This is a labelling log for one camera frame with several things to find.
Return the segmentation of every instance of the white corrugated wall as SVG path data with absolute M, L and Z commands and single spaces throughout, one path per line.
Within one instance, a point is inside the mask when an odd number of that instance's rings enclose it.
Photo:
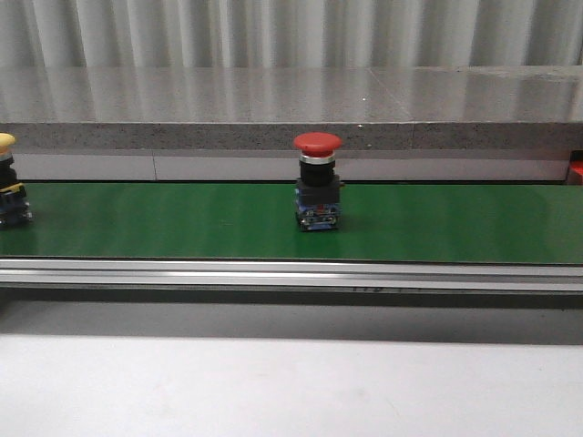
M 583 63 L 583 0 L 0 0 L 0 66 Z

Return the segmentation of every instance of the green conveyor belt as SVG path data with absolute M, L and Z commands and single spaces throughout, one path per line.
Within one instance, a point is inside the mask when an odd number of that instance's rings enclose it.
M 293 184 L 26 185 L 2 256 L 583 263 L 583 188 L 349 185 L 338 231 L 300 232 Z

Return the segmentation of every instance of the silver metal ring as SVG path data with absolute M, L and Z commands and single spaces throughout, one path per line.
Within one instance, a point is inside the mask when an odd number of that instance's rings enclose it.
M 12 153 L 11 152 L 3 153 L 2 155 L 0 155 L 0 161 L 7 161 L 11 157 L 12 157 Z
M 321 166 L 323 164 L 330 164 L 331 162 L 334 162 L 334 154 L 332 153 L 329 157 L 323 157 L 323 158 L 314 158 L 314 157 L 307 157 L 304 154 L 300 155 L 300 161 L 301 162 L 305 162 L 306 164 L 313 164 L 316 166 Z

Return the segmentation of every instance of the granite countertop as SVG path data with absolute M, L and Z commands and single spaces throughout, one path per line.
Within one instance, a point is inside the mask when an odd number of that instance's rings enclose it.
M 2 68 L 22 150 L 557 149 L 583 143 L 583 66 Z

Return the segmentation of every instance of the red object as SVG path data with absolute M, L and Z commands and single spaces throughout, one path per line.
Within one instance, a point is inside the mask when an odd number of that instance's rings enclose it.
M 573 161 L 571 162 L 571 170 L 579 175 L 583 176 L 583 161 Z
M 343 143 L 333 135 L 324 132 L 308 132 L 301 134 L 293 140 L 293 145 L 300 149 L 306 157 L 326 158 Z

